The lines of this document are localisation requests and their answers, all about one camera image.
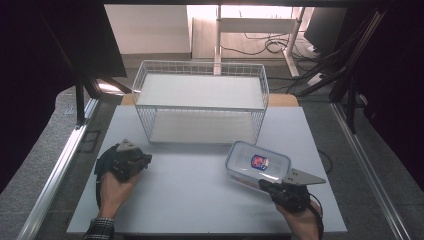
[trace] metal frame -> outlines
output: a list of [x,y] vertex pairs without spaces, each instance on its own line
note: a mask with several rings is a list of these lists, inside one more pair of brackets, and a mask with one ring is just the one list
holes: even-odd
[[76,127],[68,139],[62,153],[57,160],[57,163],[50,174],[40,196],[37,199],[31,213],[29,214],[21,232],[19,233],[18,239],[34,239],[37,235],[38,230],[43,223],[43,220],[50,208],[57,190],[65,176],[66,170],[70,165],[71,159],[77,149],[77,146],[83,137],[89,120],[96,108],[98,100],[90,99],[85,108],[85,118],[79,127]]
[[368,159],[367,154],[362,148],[361,142],[356,135],[349,131],[349,126],[344,121],[346,116],[341,105],[332,103],[331,107],[396,239],[411,239],[402,218],[387,195],[386,190],[381,184],[380,179],[378,178],[377,173],[375,172],[370,160]]
[[[292,52],[304,13],[305,8],[301,7],[296,19],[222,18],[221,5],[218,5],[214,62],[221,63],[221,33],[290,33],[287,48],[283,53],[292,77],[299,77]],[[220,74],[218,66],[215,74]]]

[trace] white wire basket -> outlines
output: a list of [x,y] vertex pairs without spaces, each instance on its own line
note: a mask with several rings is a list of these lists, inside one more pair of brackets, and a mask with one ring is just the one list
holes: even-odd
[[151,143],[255,144],[268,98],[261,64],[143,61],[133,85]]

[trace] clear plastic lid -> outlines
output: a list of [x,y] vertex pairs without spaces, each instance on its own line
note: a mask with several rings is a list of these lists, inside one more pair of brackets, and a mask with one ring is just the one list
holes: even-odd
[[231,148],[226,167],[230,175],[242,176],[252,184],[257,184],[259,179],[281,183],[291,168],[291,160],[282,154],[237,141]]

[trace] aluminum rail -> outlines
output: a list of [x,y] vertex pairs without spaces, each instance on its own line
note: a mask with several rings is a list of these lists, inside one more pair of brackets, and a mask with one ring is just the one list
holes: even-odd
[[97,106],[98,100],[90,99],[85,107],[86,120],[83,122],[80,128],[75,129],[68,139],[62,153],[57,160],[49,179],[47,180],[44,188],[38,197],[37,202],[32,208],[21,232],[17,239],[34,239],[38,233],[38,230],[43,223],[43,220],[47,214],[48,209],[56,195],[57,190],[65,176],[66,170],[70,165],[71,159],[77,149],[81,138],[87,129],[91,116],[93,115],[94,109]]
[[367,154],[362,148],[359,139],[356,135],[350,132],[347,123],[344,121],[346,116],[341,107],[341,104],[332,103],[331,107],[343,129],[343,132],[346,135],[350,146],[352,147],[353,152],[355,153],[356,159],[358,160],[358,163],[362,168],[365,178],[367,179],[371,190],[373,191],[375,198],[377,199],[377,202],[380,205],[383,214],[386,217],[386,220],[393,231],[394,236],[396,237],[396,239],[399,240],[411,239],[399,213],[397,212],[395,206],[387,195],[386,190],[384,189],[383,185],[380,182],[380,179],[374,171],[374,168],[370,160],[368,159]]

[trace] gray floor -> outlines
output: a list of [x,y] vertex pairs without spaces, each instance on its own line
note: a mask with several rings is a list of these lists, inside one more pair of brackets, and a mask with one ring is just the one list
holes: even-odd
[[[131,63],[126,64],[128,79],[118,80],[131,86],[137,66],[146,56],[124,57],[129,60],[128,63]],[[172,58],[180,60],[186,59],[186,56],[172,56]],[[284,61],[269,59],[257,61],[266,65],[268,77],[289,77]],[[269,85],[270,89],[275,89],[292,82],[270,80]],[[299,99],[317,148],[330,156],[334,164],[328,178],[348,228],[347,233],[325,234],[324,239],[395,239],[364,171],[327,100],[331,87],[329,85],[308,97]],[[94,118],[88,127],[88,133],[70,164],[64,181],[38,232],[37,239],[81,238],[81,236],[67,235],[66,228],[95,163],[113,111],[120,99],[120,96],[110,94],[104,95],[100,99]],[[74,108],[75,91],[73,88],[59,94],[56,111],[48,126],[21,169],[0,195],[1,239],[16,239],[21,231],[75,126]],[[415,184],[399,159],[369,125],[361,109],[356,111],[355,123],[356,136],[387,195],[403,219],[411,239],[424,239],[424,230],[422,229],[424,225],[423,192]],[[321,155],[321,157],[324,166],[328,167],[327,157],[325,155]]]

